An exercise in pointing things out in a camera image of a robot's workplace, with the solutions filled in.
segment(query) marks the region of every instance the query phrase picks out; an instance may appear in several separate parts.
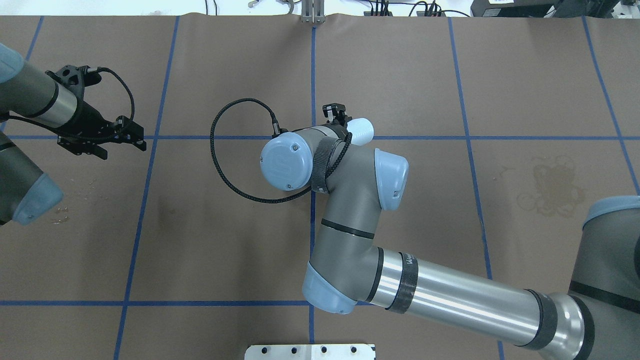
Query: gray metal bracket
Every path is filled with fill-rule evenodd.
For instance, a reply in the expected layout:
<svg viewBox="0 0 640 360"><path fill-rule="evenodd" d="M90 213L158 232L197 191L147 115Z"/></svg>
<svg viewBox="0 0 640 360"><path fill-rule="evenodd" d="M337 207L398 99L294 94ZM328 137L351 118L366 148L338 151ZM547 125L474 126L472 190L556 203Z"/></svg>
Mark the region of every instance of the gray metal bracket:
<svg viewBox="0 0 640 360"><path fill-rule="evenodd" d="M322 24L324 22L324 0L302 0L302 22Z"/></svg>

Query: blue joint cap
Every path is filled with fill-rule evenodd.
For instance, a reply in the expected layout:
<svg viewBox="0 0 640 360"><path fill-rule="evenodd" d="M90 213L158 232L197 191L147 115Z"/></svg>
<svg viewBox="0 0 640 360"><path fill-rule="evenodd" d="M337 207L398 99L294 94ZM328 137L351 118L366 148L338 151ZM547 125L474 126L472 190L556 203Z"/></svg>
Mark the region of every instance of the blue joint cap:
<svg viewBox="0 0 640 360"><path fill-rule="evenodd" d="M327 313L346 315L353 311L356 301L329 284L310 263L302 286L302 294L311 305Z"/></svg>
<svg viewBox="0 0 640 360"><path fill-rule="evenodd" d="M0 43L0 84L13 79L23 67L22 55Z"/></svg>
<svg viewBox="0 0 640 360"><path fill-rule="evenodd" d="M402 156L380 149L376 149L374 157L380 207L382 210L395 210L402 201L409 176L409 162Z"/></svg>
<svg viewBox="0 0 640 360"><path fill-rule="evenodd" d="M58 185L47 174L42 174L15 208L13 220L29 225L59 203L62 197L62 190Z"/></svg>
<svg viewBox="0 0 640 360"><path fill-rule="evenodd" d="M612 213L614 211L638 208L640 208L640 196L613 196L598 200L589 208L587 220L584 221L582 227L584 227L590 220L599 217L600 215Z"/></svg>
<svg viewBox="0 0 640 360"><path fill-rule="evenodd" d="M305 186L311 178L314 155L296 133L284 133L271 139L260 154L262 175L274 187L291 191Z"/></svg>

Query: white bracket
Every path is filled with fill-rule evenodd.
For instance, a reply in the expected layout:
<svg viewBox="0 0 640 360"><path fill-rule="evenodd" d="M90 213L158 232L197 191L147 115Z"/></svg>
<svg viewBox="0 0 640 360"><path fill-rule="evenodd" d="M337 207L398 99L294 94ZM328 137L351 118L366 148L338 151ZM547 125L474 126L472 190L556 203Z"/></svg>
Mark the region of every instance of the white bracket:
<svg viewBox="0 0 640 360"><path fill-rule="evenodd" d="M244 360L376 360L373 344L253 345Z"/></svg>
<svg viewBox="0 0 640 360"><path fill-rule="evenodd" d="M324 0L302 0L302 22L322 24L324 22Z"/></svg>

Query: robotic arm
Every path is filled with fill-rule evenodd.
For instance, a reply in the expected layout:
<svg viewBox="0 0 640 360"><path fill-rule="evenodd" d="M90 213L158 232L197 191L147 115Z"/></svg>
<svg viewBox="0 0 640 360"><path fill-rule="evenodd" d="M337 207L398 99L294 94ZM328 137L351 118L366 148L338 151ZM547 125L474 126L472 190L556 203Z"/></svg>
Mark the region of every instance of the robotic arm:
<svg viewBox="0 0 640 360"><path fill-rule="evenodd" d="M101 72L113 74L127 90L131 118L115 122L83 100L84 88L100 82ZM22 117L9 115L13 111ZM131 143L145 151L144 129L133 122L131 92L107 68L67 65L53 73L40 72L22 56L0 44L0 122L18 119L58 135L58 144L76 155L94 154L106 160L99 144ZM0 225L11 220L27 225L62 199L62 191L0 131Z"/></svg>
<svg viewBox="0 0 640 360"><path fill-rule="evenodd" d="M339 104L323 110L332 122L281 134L260 160L273 186L310 183L330 196L303 285L312 305L348 314L357 301L370 302L537 350L545 359L640 354L640 197L591 208L568 294L512 288L374 246L381 210L399 206L408 162L361 146L373 136L368 120L350 120Z"/></svg>

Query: white cylinder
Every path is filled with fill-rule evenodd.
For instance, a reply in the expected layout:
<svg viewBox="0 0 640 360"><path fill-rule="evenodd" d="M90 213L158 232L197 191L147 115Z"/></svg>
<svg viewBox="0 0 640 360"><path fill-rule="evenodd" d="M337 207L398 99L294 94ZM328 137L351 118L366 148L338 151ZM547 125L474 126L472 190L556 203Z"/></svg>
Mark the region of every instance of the white cylinder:
<svg viewBox="0 0 640 360"><path fill-rule="evenodd" d="M353 145L364 145L373 140L373 125L363 117L353 119L347 123L347 131L353 134L351 143Z"/></svg>

